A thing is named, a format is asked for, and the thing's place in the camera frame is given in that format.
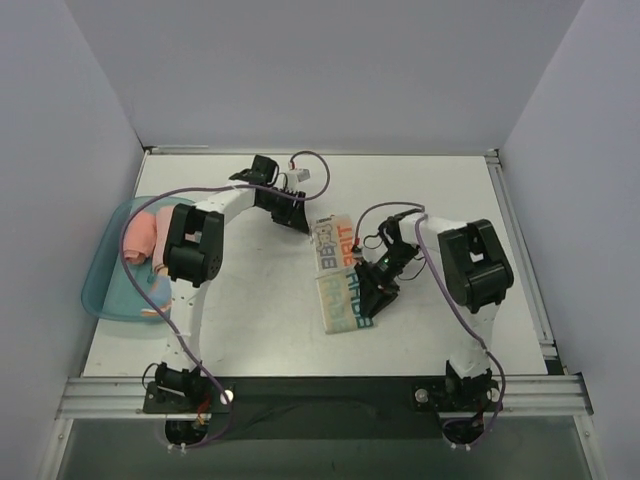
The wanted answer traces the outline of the white rabbit print towel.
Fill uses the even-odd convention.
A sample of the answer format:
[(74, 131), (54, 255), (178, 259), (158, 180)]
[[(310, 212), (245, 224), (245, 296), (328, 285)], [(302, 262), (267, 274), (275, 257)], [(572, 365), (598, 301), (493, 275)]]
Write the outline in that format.
[(371, 328), (361, 308), (360, 281), (352, 253), (355, 229), (348, 214), (316, 219), (310, 227), (322, 319), (326, 334)]

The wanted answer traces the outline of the orange polka dot towel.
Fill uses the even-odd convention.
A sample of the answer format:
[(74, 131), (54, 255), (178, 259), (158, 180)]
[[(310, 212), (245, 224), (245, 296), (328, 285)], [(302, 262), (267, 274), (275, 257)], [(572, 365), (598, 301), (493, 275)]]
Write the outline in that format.
[(163, 313), (168, 313), (172, 303), (170, 278), (165, 274), (158, 273), (148, 297)]

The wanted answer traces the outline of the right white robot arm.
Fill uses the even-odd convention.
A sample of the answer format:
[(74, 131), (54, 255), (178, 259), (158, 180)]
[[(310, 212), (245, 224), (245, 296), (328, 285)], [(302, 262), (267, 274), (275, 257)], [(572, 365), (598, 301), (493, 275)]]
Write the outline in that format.
[(372, 319), (397, 299), (400, 275), (421, 255), (467, 337), (449, 356), (445, 373), (417, 389), (440, 411), (497, 403), (490, 344), (514, 273), (492, 223), (456, 222), (411, 209), (383, 221), (378, 237), (386, 252), (374, 262), (363, 257), (360, 240), (351, 248), (363, 316)]

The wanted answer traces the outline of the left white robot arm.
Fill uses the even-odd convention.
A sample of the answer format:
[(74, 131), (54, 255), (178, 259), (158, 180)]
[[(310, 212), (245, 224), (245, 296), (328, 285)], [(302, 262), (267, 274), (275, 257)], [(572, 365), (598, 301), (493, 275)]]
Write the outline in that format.
[(196, 203), (160, 208), (156, 215), (156, 273), (144, 313), (162, 313), (172, 335), (155, 373), (156, 388), (177, 410), (188, 412), (204, 401), (211, 383), (201, 367), (200, 333), (208, 287), (223, 263), (225, 227), (242, 212), (259, 208), (271, 220), (309, 232), (306, 193), (299, 189), (310, 172), (294, 161), (281, 171), (273, 159), (257, 155), (252, 165)]

